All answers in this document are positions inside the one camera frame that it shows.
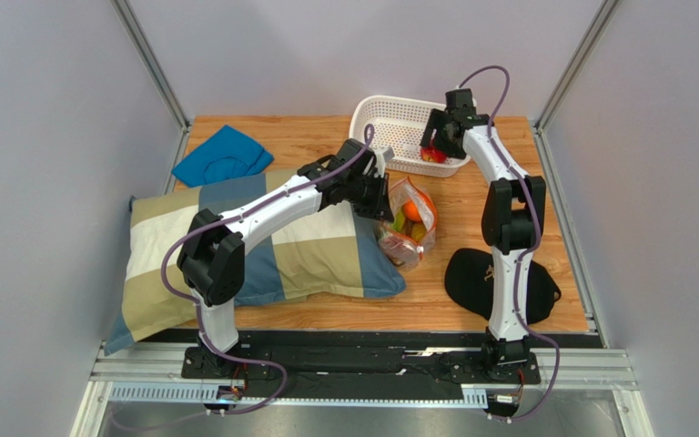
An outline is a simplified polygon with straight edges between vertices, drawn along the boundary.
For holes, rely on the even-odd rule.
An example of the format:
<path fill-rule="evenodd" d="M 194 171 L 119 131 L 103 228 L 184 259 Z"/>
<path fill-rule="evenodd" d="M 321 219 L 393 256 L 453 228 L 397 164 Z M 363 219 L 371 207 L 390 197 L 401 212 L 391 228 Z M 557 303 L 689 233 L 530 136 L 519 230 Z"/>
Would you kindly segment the fake red apple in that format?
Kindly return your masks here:
<path fill-rule="evenodd" d="M 435 147 L 422 147 L 420 149 L 420 158 L 431 164 L 443 164 L 448 159 L 445 153 Z"/>

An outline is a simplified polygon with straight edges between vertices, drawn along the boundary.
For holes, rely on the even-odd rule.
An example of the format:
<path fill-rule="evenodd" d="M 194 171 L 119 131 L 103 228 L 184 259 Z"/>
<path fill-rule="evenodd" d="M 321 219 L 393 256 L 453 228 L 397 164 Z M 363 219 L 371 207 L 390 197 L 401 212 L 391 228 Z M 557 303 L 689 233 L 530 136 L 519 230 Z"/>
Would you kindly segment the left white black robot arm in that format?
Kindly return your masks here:
<path fill-rule="evenodd" d="M 389 177 L 371 149 L 373 135 L 346 140 L 334 155 L 300 168 L 280 187 L 248 204 L 214 213 L 205 208 L 187 235 L 167 250 L 175 258 L 197 313 L 199 338 L 211 353 L 226 358 L 238 342 L 234 299 L 245 281 L 248 253 L 289 224 L 342 202 L 363 218 L 392 222 Z"/>

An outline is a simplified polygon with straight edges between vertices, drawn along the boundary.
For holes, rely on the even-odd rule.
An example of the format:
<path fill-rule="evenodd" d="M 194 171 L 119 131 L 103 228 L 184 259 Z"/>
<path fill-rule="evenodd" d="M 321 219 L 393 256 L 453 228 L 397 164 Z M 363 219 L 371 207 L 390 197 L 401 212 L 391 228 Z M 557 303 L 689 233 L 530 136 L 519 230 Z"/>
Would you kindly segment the clear orange zip bag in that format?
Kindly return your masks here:
<path fill-rule="evenodd" d="M 389 188 L 392 222 L 381 222 L 377 243 L 398 269 L 414 269 L 436 242 L 439 213 L 428 192 L 410 177 Z"/>

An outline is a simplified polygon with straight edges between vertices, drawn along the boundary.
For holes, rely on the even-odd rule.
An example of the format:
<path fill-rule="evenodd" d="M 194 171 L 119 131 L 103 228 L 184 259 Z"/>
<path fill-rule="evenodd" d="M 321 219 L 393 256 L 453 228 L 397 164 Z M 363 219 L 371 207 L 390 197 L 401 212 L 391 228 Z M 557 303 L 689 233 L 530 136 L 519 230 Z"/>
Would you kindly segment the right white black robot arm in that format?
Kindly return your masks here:
<path fill-rule="evenodd" d="M 502 144 L 491 117 L 478 113 L 469 89 L 445 94 L 445 106 L 430 112 L 420 144 L 448 158 L 471 158 L 489 189 L 481 234 L 491 247 L 493 302 L 482 346 L 491 370 L 523 365 L 530 359 L 526 317 L 528 278 L 542 237 L 546 183 L 525 171 Z"/>

